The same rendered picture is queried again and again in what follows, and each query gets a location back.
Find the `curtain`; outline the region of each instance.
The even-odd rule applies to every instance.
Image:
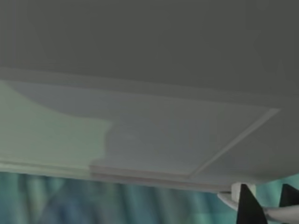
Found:
[[[277,206],[282,183],[257,187]],[[234,224],[236,212],[215,194],[36,175],[0,173],[1,224]]]

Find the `teal curtain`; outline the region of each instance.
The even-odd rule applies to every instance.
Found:
[[[262,205],[277,206],[281,186],[257,187]],[[236,212],[215,194],[0,173],[1,224],[234,224]]]

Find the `striped fabric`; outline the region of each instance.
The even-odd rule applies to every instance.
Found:
[[[258,186],[277,206],[282,183]],[[210,193],[0,173],[0,224],[234,224],[236,212]]]

